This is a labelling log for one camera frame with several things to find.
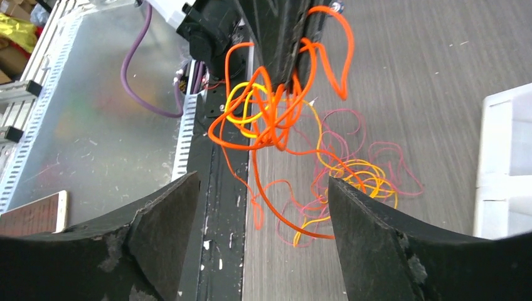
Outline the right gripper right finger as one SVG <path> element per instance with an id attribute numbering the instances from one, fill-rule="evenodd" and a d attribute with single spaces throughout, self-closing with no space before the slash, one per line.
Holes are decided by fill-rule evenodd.
<path id="1" fill-rule="evenodd" d="M 531 234 L 445 230 L 330 177 L 331 222 L 349 300 L 530 300 Z"/>

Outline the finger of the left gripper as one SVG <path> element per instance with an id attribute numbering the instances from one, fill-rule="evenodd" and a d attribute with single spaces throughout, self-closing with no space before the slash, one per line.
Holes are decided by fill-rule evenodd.
<path id="1" fill-rule="evenodd" d="M 296 61 L 309 1 L 241 0 L 235 6 L 248 26 L 272 88 L 287 84 Z"/>
<path id="2" fill-rule="evenodd" d="M 327 19 L 326 13 L 307 14 L 310 8 L 315 6 L 327 6 L 332 3 L 331 0 L 310 0 L 301 1 L 298 4 L 300 13 L 305 13 L 306 18 L 302 27 L 302 37 L 308 38 L 311 42 L 320 42 Z M 302 52 L 297 55 L 297 75 L 300 83 L 307 83 L 311 68 L 311 59 L 309 52 Z"/>

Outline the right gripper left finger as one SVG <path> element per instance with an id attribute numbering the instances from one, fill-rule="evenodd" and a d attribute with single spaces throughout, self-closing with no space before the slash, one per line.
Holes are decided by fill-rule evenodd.
<path id="1" fill-rule="evenodd" d="M 158 191 L 61 233 L 1 237 L 2 300 L 175 300 L 200 179 Z"/>

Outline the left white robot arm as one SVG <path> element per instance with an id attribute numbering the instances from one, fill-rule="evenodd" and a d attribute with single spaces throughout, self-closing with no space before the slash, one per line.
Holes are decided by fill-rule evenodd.
<path id="1" fill-rule="evenodd" d="M 310 75 L 309 55 L 299 54 L 302 38 L 320 41 L 325 15 L 311 13 L 330 1 L 149 1 L 177 34 L 189 43 L 189 53 L 206 63 L 210 73 L 225 78 L 225 57 L 236 44 L 233 35 L 242 23 L 251 36 L 259 63 L 269 74 L 272 89 L 292 91 L 293 74 L 303 83 Z"/>

